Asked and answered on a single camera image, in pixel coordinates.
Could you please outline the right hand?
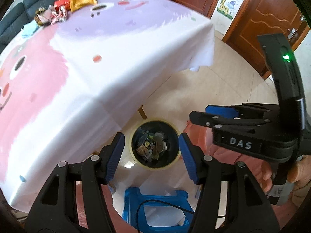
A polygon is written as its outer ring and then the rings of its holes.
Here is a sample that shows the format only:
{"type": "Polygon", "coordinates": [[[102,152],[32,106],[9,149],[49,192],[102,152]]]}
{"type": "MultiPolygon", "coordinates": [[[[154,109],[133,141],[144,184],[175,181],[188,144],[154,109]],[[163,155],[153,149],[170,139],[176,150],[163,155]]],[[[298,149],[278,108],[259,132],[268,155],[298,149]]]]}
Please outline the right hand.
{"type": "MultiPolygon", "coordinates": [[[[287,180],[294,183],[293,194],[298,197],[305,197],[310,190],[310,156],[303,156],[303,159],[295,162],[292,169],[288,172],[287,180]]],[[[267,162],[261,165],[261,187],[265,192],[272,187],[272,169],[267,162]]]]}

